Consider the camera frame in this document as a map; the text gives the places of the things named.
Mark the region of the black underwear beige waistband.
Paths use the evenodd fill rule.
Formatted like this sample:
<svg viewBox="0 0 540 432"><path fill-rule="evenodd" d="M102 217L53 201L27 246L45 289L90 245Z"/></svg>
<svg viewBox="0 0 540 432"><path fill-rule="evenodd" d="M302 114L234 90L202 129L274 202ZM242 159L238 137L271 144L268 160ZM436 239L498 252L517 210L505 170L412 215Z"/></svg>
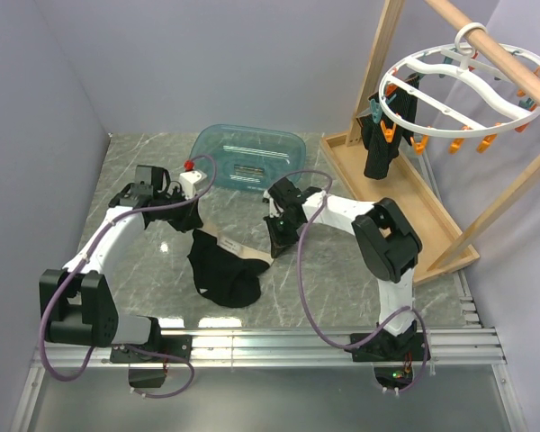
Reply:
<svg viewBox="0 0 540 432"><path fill-rule="evenodd" d="M188 254L196 291L215 304L232 309L246 308L261 297L259 276L270 264L258 258L242 258L218 245L202 230L193 231Z"/></svg>

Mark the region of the white round clip hanger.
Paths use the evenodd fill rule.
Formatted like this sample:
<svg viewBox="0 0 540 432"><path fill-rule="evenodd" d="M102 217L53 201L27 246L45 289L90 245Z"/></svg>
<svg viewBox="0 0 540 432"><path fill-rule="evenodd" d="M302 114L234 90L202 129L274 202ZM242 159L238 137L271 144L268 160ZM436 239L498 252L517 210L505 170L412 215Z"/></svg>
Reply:
<svg viewBox="0 0 540 432"><path fill-rule="evenodd" d="M448 82L452 89L471 96L489 113L481 120L469 109L431 90ZM514 83L509 73L487 60L460 32L454 42L421 49L396 61L378 87L374 118L385 135L394 128L422 139L488 142L508 131L524 129L540 116L540 103Z"/></svg>

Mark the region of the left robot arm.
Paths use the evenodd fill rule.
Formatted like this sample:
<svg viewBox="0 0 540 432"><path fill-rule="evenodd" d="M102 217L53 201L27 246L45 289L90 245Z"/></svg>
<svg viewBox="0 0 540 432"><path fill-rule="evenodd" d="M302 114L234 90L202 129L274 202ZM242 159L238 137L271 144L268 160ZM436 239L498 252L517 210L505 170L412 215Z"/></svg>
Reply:
<svg viewBox="0 0 540 432"><path fill-rule="evenodd" d="M85 347L131 345L142 361L158 359L163 338L154 318L118 311L111 293L115 267L150 223L179 232L198 229L199 187L207 175L188 164L176 180L158 166L139 165L133 182L109 202L103 222L79 253L40 277L40 333L44 341Z"/></svg>

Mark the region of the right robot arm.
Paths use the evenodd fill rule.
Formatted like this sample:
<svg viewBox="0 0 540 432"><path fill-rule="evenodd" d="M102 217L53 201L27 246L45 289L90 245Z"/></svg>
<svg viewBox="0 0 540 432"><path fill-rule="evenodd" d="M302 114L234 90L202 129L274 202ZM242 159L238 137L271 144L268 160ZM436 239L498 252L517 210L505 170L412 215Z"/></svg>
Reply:
<svg viewBox="0 0 540 432"><path fill-rule="evenodd" d="M297 282L301 304L310 325L332 347L343 349L356 361L400 361L418 346L413 310L413 276L422 242L398 204L356 201L311 186L302 191L283 177L264 191L269 204L265 216L271 240L271 257L297 246ZM326 337L311 316L302 284L302 246L310 225L316 222L355 237L365 266L376 278L380 313L376 330L362 339L340 345Z"/></svg>

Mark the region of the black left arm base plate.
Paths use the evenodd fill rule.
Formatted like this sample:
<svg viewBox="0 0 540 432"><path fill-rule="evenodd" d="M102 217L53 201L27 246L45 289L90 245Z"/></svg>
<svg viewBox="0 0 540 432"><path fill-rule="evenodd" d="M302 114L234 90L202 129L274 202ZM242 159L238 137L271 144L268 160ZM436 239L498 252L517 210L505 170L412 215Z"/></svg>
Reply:
<svg viewBox="0 0 540 432"><path fill-rule="evenodd" d="M112 364L148 364L170 362L173 356L189 360L193 337L189 335L164 336L144 345L113 347Z"/></svg>

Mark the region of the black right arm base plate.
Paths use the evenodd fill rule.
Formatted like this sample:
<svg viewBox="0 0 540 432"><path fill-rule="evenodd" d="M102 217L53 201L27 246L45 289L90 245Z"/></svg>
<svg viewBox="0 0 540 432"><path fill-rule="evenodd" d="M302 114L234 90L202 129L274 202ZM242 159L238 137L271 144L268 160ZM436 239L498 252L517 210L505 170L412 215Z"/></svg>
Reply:
<svg viewBox="0 0 540 432"><path fill-rule="evenodd" d="M355 363L422 361L426 350L423 334L404 333L397 337L383 330L363 346L348 350Z"/></svg>

